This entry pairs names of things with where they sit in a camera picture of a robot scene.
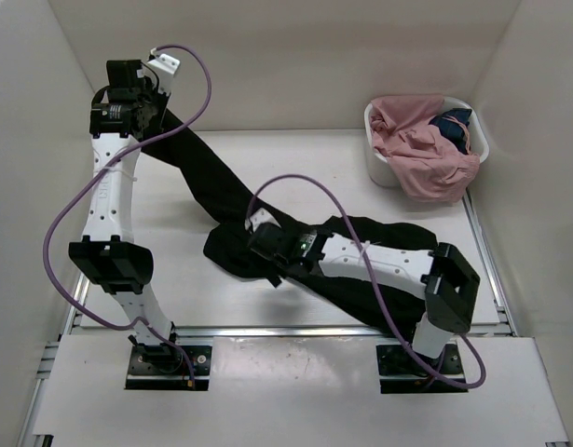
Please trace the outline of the black trousers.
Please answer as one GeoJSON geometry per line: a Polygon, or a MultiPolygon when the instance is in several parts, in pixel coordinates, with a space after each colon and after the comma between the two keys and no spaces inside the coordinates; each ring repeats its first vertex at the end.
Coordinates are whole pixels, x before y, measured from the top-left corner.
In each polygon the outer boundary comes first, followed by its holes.
{"type": "Polygon", "coordinates": [[[392,286],[375,290],[368,280],[311,275],[299,264],[295,245],[302,236],[346,237],[345,219],[332,216],[310,225],[254,199],[210,146],[182,124],[170,111],[154,118],[143,133],[150,142],[143,151],[177,168],[195,201],[216,221],[203,249],[208,259],[239,278],[264,278],[273,286],[291,279],[370,327],[387,331],[391,319],[404,337],[410,337],[425,313],[423,300],[392,286]],[[289,254],[297,262],[293,270],[285,264],[289,254]]]}

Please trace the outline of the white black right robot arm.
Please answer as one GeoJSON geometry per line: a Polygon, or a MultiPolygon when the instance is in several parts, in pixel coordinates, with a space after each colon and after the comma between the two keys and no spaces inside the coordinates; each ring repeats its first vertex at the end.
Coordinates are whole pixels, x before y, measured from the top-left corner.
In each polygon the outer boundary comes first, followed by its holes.
{"type": "Polygon", "coordinates": [[[456,246],[408,251],[380,247],[319,229],[289,234],[277,224],[254,223],[252,251],[288,274],[376,280],[424,302],[406,360],[417,372],[435,366],[455,334],[470,331],[480,277],[456,246]]]}

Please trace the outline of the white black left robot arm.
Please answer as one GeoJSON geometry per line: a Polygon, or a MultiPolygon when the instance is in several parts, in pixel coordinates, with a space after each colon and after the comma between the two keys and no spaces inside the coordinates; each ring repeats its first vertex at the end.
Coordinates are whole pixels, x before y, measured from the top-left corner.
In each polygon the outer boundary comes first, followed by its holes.
{"type": "Polygon", "coordinates": [[[184,351],[173,343],[174,325],[151,287],[152,252],[134,241],[131,220],[138,151],[115,161],[128,147],[155,135],[166,112],[171,82],[180,63],[171,56],[108,61],[108,85],[91,105],[89,133],[94,186],[89,217],[69,255],[89,281],[110,295],[134,325],[133,351],[164,373],[178,370],[184,351]]]}

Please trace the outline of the white front cover panel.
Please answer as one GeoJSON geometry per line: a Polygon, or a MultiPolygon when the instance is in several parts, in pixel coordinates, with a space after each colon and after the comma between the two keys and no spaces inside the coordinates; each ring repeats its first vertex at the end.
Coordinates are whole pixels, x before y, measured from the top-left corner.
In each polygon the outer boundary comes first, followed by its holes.
{"type": "Polygon", "coordinates": [[[484,385],[385,395],[373,338],[217,338],[207,390],[124,387],[125,339],[61,341],[34,423],[56,446],[543,446],[567,440],[539,352],[478,338],[484,385]]]}

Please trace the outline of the navy garment in basket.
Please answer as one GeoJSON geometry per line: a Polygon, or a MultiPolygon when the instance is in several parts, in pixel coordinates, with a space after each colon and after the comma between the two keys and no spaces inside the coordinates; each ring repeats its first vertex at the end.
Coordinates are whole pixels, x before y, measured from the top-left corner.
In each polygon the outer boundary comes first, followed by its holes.
{"type": "Polygon", "coordinates": [[[468,155],[471,152],[471,115],[470,108],[453,108],[433,117],[430,125],[438,128],[461,154],[468,155]]]}

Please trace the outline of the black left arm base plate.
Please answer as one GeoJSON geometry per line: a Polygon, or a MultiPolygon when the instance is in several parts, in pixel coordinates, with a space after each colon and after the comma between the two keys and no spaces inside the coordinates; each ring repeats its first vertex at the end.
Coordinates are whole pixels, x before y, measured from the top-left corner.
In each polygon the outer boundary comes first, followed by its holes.
{"type": "Polygon", "coordinates": [[[192,370],[175,347],[137,344],[131,336],[125,379],[127,390],[207,391],[210,385],[212,346],[184,345],[192,370]]]}

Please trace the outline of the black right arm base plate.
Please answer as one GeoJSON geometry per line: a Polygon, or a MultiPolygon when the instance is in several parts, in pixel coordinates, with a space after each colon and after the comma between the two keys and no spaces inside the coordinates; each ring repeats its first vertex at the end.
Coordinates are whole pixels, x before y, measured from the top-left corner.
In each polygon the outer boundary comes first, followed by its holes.
{"type": "MultiPolygon", "coordinates": [[[[425,372],[400,345],[375,347],[380,393],[401,394],[455,394],[465,389],[450,386],[425,372]]],[[[453,381],[466,383],[457,344],[449,343],[437,359],[424,360],[438,373],[453,381]]]]}

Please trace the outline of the aluminium frame rail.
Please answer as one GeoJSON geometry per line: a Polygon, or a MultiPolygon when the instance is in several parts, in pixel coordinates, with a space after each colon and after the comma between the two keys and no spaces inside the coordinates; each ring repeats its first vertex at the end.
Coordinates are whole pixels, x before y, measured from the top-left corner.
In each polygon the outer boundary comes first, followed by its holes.
{"type": "MultiPolygon", "coordinates": [[[[467,222],[471,229],[472,240],[480,257],[480,263],[484,269],[484,284],[491,291],[489,301],[493,304],[498,315],[497,323],[475,322],[470,332],[471,337],[511,337],[515,335],[515,324],[506,303],[505,292],[498,279],[498,272],[492,260],[490,249],[487,246],[484,230],[479,222],[474,201],[470,194],[462,198],[462,205],[467,222]]],[[[112,335],[114,337],[127,337],[127,332],[116,332],[105,329],[102,326],[80,326],[82,314],[74,309],[68,310],[58,339],[67,335],[112,335]]],[[[299,324],[299,325],[248,325],[248,326],[184,326],[180,334],[192,342],[207,344],[213,337],[238,337],[238,338],[311,338],[311,337],[361,337],[374,336],[379,333],[360,324],[299,324]]],[[[45,395],[47,380],[54,367],[54,359],[57,354],[60,341],[47,342],[42,350],[37,374],[34,380],[33,394],[29,407],[24,416],[17,444],[19,446],[50,446],[53,437],[51,435],[33,433],[35,420],[39,414],[43,397],[45,395]]]]}

